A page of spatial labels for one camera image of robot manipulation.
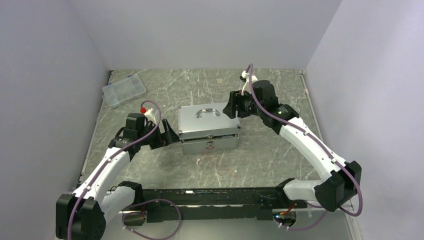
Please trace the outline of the grey metal medicine case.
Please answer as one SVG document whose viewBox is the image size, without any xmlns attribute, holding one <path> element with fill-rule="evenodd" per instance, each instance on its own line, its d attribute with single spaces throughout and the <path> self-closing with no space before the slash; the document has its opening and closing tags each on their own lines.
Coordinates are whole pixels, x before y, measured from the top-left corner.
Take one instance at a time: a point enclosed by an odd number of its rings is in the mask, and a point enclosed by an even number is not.
<svg viewBox="0 0 424 240">
<path fill-rule="evenodd" d="M 225 102 L 178 108 L 178 136 L 185 155 L 236 149 L 241 125 L 223 113 Z"/>
</svg>

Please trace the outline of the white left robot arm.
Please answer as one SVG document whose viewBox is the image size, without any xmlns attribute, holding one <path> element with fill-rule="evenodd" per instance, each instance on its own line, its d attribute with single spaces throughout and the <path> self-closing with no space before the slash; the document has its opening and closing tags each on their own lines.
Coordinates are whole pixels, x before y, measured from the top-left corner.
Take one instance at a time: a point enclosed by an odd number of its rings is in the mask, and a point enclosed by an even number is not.
<svg viewBox="0 0 424 240">
<path fill-rule="evenodd" d="M 89 177 L 72 193 L 62 194 L 55 206 L 55 235 L 61 240 L 99 240 L 108 221 L 128 207 L 145 202 L 140 183 L 123 181 L 110 190 L 119 173 L 143 146 L 151 150 L 177 143 L 179 136 L 167 119 L 154 114 L 130 113 L 109 142 L 107 150 Z"/>
</svg>

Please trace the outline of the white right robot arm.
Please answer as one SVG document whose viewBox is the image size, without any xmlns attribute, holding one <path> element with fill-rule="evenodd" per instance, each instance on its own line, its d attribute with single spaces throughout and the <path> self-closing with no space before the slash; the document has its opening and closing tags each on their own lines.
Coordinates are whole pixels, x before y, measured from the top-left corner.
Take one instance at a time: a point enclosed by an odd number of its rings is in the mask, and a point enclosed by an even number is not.
<svg viewBox="0 0 424 240">
<path fill-rule="evenodd" d="M 287 208 L 294 201 L 311 201 L 334 212 L 358 195 L 361 166 L 331 151 L 293 107 L 279 103 L 275 88 L 268 80 L 256 81 L 252 86 L 253 93 L 231 91 L 223 113 L 231 119 L 259 117 L 266 127 L 291 143 L 319 175 L 319 180 L 286 179 L 276 187 L 276 203 Z"/>
</svg>

